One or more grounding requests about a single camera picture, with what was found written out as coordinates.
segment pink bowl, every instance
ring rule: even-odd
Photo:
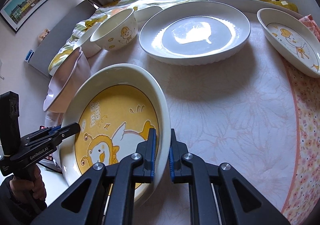
[[[89,77],[89,63],[81,47],[76,48],[52,76],[43,110],[66,112],[74,95]]]

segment picture frame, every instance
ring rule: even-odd
[[[8,0],[0,15],[10,28],[17,33],[28,18],[48,0]]]

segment black sleeve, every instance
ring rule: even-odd
[[[9,185],[12,179],[13,175],[7,177],[0,186],[0,224],[29,225],[37,214],[31,205],[14,198]]]

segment pink cloth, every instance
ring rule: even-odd
[[[308,16],[302,17],[299,21],[307,26],[320,42],[320,28],[317,26],[315,20],[313,20],[312,15],[309,14]]]

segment metal screw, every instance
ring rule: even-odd
[[[186,153],[183,155],[184,159],[191,160],[193,158],[193,154]]]
[[[228,171],[228,170],[231,169],[231,165],[228,164],[228,163],[223,163],[223,164],[221,165],[221,168],[222,168],[223,170],[225,170],[225,171]]]
[[[133,153],[133,154],[131,155],[131,158],[134,159],[134,160],[138,160],[138,159],[141,158],[141,154],[139,154],[139,153]]]
[[[104,164],[103,163],[95,163],[93,165],[93,169],[95,169],[96,171],[101,170],[102,168],[104,168]]]

